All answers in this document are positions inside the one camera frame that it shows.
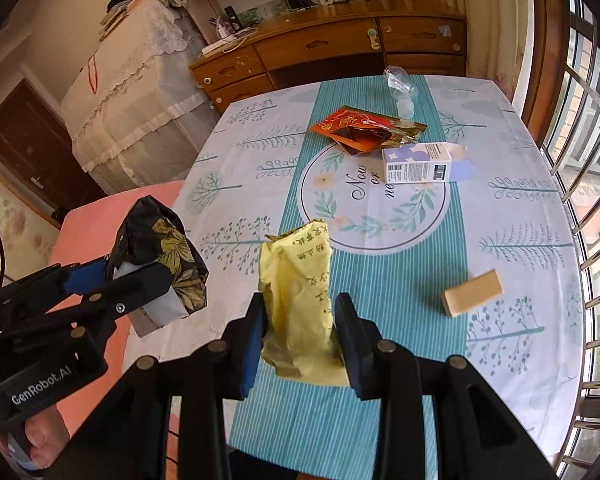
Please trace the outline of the person left hand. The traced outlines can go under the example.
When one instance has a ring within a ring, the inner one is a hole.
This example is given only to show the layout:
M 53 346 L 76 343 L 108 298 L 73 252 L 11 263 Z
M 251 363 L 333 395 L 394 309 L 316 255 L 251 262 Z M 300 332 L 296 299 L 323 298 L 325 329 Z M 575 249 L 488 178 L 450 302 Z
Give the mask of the person left hand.
M 56 405 L 28 419 L 24 431 L 31 443 L 30 459 L 38 468 L 49 467 L 70 441 L 69 431 Z

